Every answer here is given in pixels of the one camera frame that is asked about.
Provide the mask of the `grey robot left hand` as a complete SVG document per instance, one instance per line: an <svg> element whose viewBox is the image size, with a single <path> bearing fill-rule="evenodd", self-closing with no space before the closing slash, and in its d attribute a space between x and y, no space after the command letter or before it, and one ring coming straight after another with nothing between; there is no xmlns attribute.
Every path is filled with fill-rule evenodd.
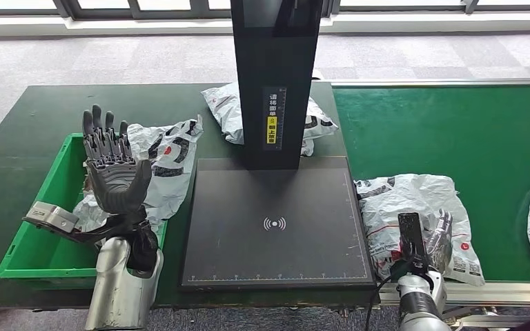
<svg viewBox="0 0 530 331"><path fill-rule="evenodd" d="M115 130L114 114L97 104L84 110L83 144L88 178L98 206L109 214L137 212L147 196L152 177L150 161L133 157L122 121Z"/></svg>

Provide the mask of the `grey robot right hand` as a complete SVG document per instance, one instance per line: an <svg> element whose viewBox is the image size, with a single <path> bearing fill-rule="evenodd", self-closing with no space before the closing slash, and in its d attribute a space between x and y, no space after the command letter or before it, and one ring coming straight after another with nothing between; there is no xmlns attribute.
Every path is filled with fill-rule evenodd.
<svg viewBox="0 0 530 331"><path fill-rule="evenodd" d="M452 255L451 230L453 217L450 212L439 209L438 224L426 240L426 253L429 265L439 273L444 273Z"/></svg>

